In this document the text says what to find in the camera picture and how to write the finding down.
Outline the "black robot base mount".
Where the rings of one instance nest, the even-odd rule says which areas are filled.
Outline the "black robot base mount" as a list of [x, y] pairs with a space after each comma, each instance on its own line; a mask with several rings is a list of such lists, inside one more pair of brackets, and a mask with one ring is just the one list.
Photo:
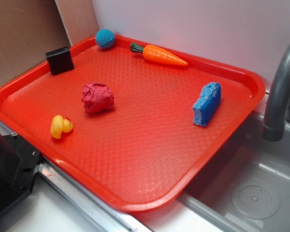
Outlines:
[[20, 135], [0, 134], [0, 217], [31, 193], [41, 154]]

